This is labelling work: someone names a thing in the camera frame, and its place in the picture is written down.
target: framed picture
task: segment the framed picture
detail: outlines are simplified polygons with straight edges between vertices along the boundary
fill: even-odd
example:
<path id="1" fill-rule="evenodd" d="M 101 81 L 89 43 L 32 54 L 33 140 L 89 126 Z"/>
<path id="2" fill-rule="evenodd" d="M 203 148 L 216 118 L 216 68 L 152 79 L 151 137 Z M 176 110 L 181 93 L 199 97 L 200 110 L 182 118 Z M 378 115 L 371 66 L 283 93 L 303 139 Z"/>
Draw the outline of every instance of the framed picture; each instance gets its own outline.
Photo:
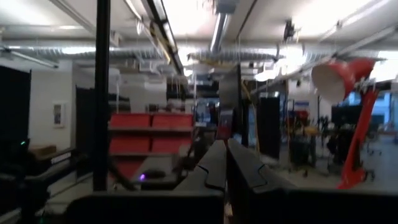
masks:
<path id="1" fill-rule="evenodd" d="M 54 128 L 65 127 L 65 102 L 53 102 L 53 126 Z"/>

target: table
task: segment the table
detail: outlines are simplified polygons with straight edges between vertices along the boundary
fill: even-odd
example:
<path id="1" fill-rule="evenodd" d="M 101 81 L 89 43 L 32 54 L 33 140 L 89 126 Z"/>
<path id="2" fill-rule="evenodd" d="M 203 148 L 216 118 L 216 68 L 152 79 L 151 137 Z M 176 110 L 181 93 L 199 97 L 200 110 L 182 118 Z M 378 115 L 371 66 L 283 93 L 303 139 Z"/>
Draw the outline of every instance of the table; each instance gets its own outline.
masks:
<path id="1" fill-rule="evenodd" d="M 173 172 L 178 155 L 149 156 L 141 164 L 131 179 L 133 184 L 141 184 L 141 190 L 171 190 L 178 182 L 178 174 Z M 159 179 L 140 180 L 141 174 L 148 169 L 160 169 L 166 176 Z"/>

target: lamp shade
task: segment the lamp shade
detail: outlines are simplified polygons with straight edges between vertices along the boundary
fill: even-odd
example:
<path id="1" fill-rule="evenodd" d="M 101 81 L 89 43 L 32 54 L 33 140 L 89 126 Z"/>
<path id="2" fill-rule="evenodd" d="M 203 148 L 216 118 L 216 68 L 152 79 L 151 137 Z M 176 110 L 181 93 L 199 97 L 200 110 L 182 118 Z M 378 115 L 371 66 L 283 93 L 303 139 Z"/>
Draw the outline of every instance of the lamp shade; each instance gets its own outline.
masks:
<path id="1" fill-rule="evenodd" d="M 340 103 L 354 90 L 356 82 L 370 76 L 374 64 L 374 60 L 358 58 L 349 63 L 334 61 L 317 65 L 312 68 L 312 82 L 323 99 L 331 104 Z"/>

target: cardboard box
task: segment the cardboard box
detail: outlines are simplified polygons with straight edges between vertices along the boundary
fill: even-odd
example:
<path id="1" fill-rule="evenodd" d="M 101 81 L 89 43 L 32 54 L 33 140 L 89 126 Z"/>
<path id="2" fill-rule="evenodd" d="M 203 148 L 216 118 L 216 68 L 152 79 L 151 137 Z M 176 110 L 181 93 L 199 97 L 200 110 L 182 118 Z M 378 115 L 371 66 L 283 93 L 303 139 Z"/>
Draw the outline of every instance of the cardboard box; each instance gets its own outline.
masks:
<path id="1" fill-rule="evenodd" d="M 48 146 L 30 146 L 29 151 L 33 152 L 35 156 L 40 159 L 41 157 L 48 156 L 50 154 L 57 152 L 57 147 L 55 145 Z"/>

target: ventilation duct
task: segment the ventilation duct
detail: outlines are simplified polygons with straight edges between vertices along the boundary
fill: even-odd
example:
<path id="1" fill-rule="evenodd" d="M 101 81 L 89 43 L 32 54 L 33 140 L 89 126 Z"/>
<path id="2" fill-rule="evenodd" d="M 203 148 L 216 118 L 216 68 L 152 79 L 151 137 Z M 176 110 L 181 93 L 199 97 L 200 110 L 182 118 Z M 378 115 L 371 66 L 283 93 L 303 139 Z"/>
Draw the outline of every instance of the ventilation duct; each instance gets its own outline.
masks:
<path id="1" fill-rule="evenodd" d="M 11 50 L 29 55 L 40 56 L 51 60 L 59 59 L 95 59 L 95 43 L 80 41 L 4 41 L 4 46 Z M 336 52 L 337 47 L 306 46 L 305 56 L 308 62 L 316 61 L 326 55 Z M 184 50 L 193 60 L 211 60 L 223 62 L 264 62 L 271 61 L 277 55 L 277 47 L 272 46 L 240 46 L 225 47 L 217 54 L 210 52 L 203 47 L 189 48 Z M 348 59 L 356 57 L 368 57 L 374 60 L 379 58 L 378 50 L 357 50 L 347 55 Z M 120 47 L 111 47 L 109 51 L 111 59 L 138 58 L 142 60 L 162 60 L 156 49 L 148 42 L 128 42 Z M 285 58 L 283 52 L 279 58 Z"/>
<path id="2" fill-rule="evenodd" d="M 32 57 L 57 59 L 95 59 L 94 42 L 70 42 L 70 41 L 45 41 L 40 43 L 30 41 L 3 42 L 5 46 L 15 52 Z M 151 45 L 131 44 L 123 47 L 110 47 L 109 57 L 117 58 L 138 58 L 140 60 L 163 59 Z"/>

